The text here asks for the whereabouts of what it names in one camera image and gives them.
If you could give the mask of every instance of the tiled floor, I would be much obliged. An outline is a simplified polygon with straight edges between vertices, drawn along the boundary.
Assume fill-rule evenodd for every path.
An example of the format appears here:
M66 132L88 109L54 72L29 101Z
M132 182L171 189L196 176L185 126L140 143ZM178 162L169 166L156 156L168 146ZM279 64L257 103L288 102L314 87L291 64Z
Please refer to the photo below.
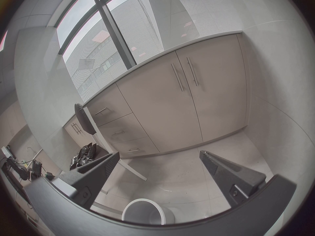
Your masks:
M264 158L244 132L185 151L126 162L146 176L145 182L117 165L96 202L123 211L134 199L151 199L174 213L175 223L194 221L230 208L222 192L199 159L206 150L240 165L273 176ZM92 210L115 218L121 215L92 207Z

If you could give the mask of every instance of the trash can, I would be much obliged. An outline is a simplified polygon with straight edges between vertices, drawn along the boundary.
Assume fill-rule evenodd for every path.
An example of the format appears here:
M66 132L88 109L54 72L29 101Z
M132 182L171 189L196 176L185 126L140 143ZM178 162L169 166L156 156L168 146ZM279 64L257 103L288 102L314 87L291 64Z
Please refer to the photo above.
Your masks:
M147 225L174 224L174 214L149 199L136 199L124 209L122 221Z

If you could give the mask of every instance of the chair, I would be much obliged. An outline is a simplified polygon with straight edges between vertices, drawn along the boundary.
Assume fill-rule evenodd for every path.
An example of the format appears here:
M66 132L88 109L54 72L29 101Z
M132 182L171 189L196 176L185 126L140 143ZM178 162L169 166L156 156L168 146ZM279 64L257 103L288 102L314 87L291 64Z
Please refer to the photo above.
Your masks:
M115 153L115 149L109 144L105 138L100 133L100 130L98 129L96 123L94 122L89 110L87 107L83 108L83 106L80 103L74 104L74 111L77 116L77 119L83 128L85 132L88 132L92 135L93 139L98 145L98 148L103 148L107 153ZM131 171L136 176L140 177L144 181L147 180L146 177L141 175L139 172L131 168L127 163L125 163L123 160L119 160L118 162L121 166L123 166L125 169Z

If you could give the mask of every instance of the cabinet handle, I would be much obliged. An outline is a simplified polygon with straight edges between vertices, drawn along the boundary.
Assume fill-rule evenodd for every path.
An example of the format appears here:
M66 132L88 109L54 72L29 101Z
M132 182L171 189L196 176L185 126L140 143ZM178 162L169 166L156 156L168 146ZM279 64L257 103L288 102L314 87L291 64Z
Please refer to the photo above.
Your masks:
M124 131L122 131L122 132L120 132L120 133L115 133L115 134L113 134L112 136L116 136L116 135L120 135L120 134L123 134L124 133Z
M79 128L79 125L75 123L74 126L77 128L77 130L78 130L78 131L80 132L80 134L81 134L82 130L81 130L81 128Z
M196 83L196 86L198 86L198 81L197 81L197 78L196 78L196 75L195 75L194 68L192 67L192 64L191 64L191 62L190 62L190 58L187 57L187 60L188 60L188 63L189 63L189 66L190 66L192 75L194 76L194 81L195 81L195 83Z
M99 114L100 112L102 112L103 110L105 110L106 108L103 108L101 111L98 111L95 115Z
M181 82L180 82L180 79L179 79L178 73L177 73L177 71L176 71L175 66L174 66L174 64L173 64L173 63L172 63L172 68L173 68L173 70L174 70L174 72L175 72L175 75L176 75L176 78L177 78L177 80L178 80L178 83L179 83L180 89L181 89L181 91L183 92L183 91L184 91L183 86L182 86L182 84L181 84Z
M79 134L79 132L75 129L75 125L74 125L74 123L72 123L72 124L70 124L71 125L71 127L74 129L74 131L75 132L77 132L77 134Z
M136 152L136 151L139 151L140 149L135 149L135 150L129 150L129 151L126 151L126 153L130 153L130 152Z

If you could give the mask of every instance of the white countertop edge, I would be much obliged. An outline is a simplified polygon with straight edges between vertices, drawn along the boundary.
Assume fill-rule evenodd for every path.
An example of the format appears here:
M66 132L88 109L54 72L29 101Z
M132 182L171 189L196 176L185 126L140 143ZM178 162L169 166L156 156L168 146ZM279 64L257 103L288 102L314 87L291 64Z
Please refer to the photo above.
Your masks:
M188 41L188 42L185 42L185 43L182 43L180 45L176 45L170 49L167 49L151 58L148 58L146 59L145 61L135 65L134 67L128 69L127 71L125 71L124 73L122 73L120 76L118 76L116 79L112 80L110 83L108 83L107 85L105 85L104 87L102 87L97 93L95 93L86 103L84 103L83 106L85 106L86 104L88 104L91 100L93 100L98 94L100 94L101 92L103 92L106 88L110 87L112 84L116 83L117 81L119 81L121 78L125 77L127 74L133 72L134 70L142 67L143 65L155 60L155 59L158 59L159 57L162 57L168 53L171 53L173 51L176 51L180 48L183 48L183 47L186 47L188 45L192 45L192 44L195 44L195 43L198 43L198 42L201 42L201 41L204 41L204 40L208 40L208 39L211 39L211 38L216 38L216 37L222 37L222 36L227 36L227 35L233 35L233 34L239 34L239 33L242 33L243 31L242 30L234 30L234 31L227 31L227 32L220 32L220 33L217 33L217 34L213 34L213 35L209 35L209 36L205 36L205 37L200 37L200 38L196 38L196 39L193 39L191 41Z

